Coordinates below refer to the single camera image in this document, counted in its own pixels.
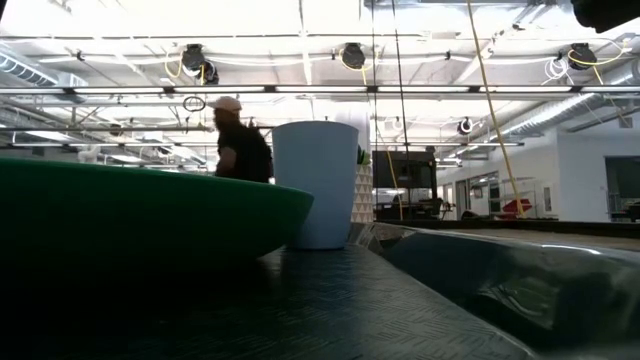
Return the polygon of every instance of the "dark table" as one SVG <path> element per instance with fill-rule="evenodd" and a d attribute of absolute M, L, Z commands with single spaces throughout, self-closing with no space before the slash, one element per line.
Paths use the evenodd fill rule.
<path fill-rule="evenodd" d="M 89 297 L 78 291 L 71 302 L 69 293 L 51 294 L 46 303 L 57 305 L 18 312 L 23 326 L 4 337 L 0 357 L 532 358 L 363 248 L 276 251 L 242 269 L 174 280 Z"/>

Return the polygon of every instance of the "exposed pipe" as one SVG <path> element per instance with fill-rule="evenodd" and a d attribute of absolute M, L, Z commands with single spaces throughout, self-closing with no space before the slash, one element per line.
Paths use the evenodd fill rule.
<path fill-rule="evenodd" d="M 640 59 L 632 60 L 603 75 L 608 85 L 640 85 Z M 515 118 L 505 130 L 513 135 L 528 136 L 541 133 L 564 121 L 584 113 L 588 107 L 600 108 L 607 104 L 604 96 L 599 94 L 577 95 L 572 98 L 543 104 L 526 114 Z"/>

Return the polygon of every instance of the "white cap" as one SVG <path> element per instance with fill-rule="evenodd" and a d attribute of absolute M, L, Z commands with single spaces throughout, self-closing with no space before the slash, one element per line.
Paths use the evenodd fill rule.
<path fill-rule="evenodd" d="M 222 96 L 213 103 L 214 109 L 226 110 L 232 113 L 239 113 L 242 110 L 240 101 L 232 98 L 231 96 Z"/>

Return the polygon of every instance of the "ceiling light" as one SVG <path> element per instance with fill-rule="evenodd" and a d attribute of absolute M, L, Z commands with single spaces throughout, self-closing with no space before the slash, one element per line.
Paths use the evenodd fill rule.
<path fill-rule="evenodd" d="M 164 92 L 161 87 L 112 87 L 112 88 L 75 88 L 76 94 L 160 94 Z"/>
<path fill-rule="evenodd" d="M 473 131 L 473 121 L 468 117 L 460 120 L 458 123 L 458 134 L 460 135 L 469 135 Z"/>
<path fill-rule="evenodd" d="M 47 94 L 64 94 L 64 90 L 60 88 L 44 88 L 44 87 L 29 87 L 29 88 L 4 88 L 0 89 L 2 95 L 47 95 Z"/>
<path fill-rule="evenodd" d="M 118 161 L 122 161 L 122 162 L 142 162 L 144 160 L 135 157 L 135 156 L 129 156 L 129 155 L 109 155 L 111 158 L 118 160 Z"/>
<path fill-rule="evenodd" d="M 257 93 L 264 92 L 264 86 L 180 86 L 174 90 L 191 94 Z"/>
<path fill-rule="evenodd" d="M 640 92 L 640 86 L 585 86 L 583 92 Z"/>
<path fill-rule="evenodd" d="M 58 143 L 15 143 L 9 144 L 15 147 L 63 147 L 63 144 Z"/>
<path fill-rule="evenodd" d="M 347 43 L 341 51 L 341 60 L 349 69 L 360 70 L 364 66 L 366 57 L 359 43 Z"/>
<path fill-rule="evenodd" d="M 489 92 L 568 92 L 571 90 L 571 86 L 489 86 Z M 484 86 L 480 88 L 480 91 L 484 92 Z"/>
<path fill-rule="evenodd" d="M 49 139 L 53 141 L 69 141 L 74 140 L 72 137 L 55 131 L 26 131 L 26 134 Z"/>
<path fill-rule="evenodd" d="M 169 84 L 171 84 L 171 86 L 176 86 L 176 83 L 174 83 L 173 80 L 171 80 L 169 78 L 160 78 L 160 81 L 169 83 Z"/>
<path fill-rule="evenodd" d="M 524 146 L 524 143 L 520 142 L 520 143 L 504 143 L 504 146 Z M 478 144 L 473 144 L 473 147 L 498 147 L 500 146 L 500 143 L 478 143 Z"/>
<path fill-rule="evenodd" d="M 364 93 L 366 86 L 276 86 L 277 92 L 292 93 Z"/>
<path fill-rule="evenodd" d="M 379 92 L 400 92 L 400 86 L 380 86 Z M 440 92 L 467 92 L 468 86 L 403 86 L 403 92 L 425 92 L 425 93 L 440 93 Z"/>
<path fill-rule="evenodd" d="M 67 145 L 69 145 L 69 146 L 77 146 L 77 147 L 82 147 L 82 146 L 116 147 L 116 146 L 119 146 L 120 144 L 118 144 L 118 143 L 98 143 L 98 144 L 72 143 L 72 144 L 67 144 Z"/>

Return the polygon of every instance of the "green bowl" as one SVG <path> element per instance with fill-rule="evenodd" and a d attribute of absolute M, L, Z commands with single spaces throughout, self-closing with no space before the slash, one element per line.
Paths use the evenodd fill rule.
<path fill-rule="evenodd" d="M 292 240 L 313 203 L 270 184 L 16 159 L 0 159 L 0 189 L 0 267 L 35 278 L 232 266 Z"/>

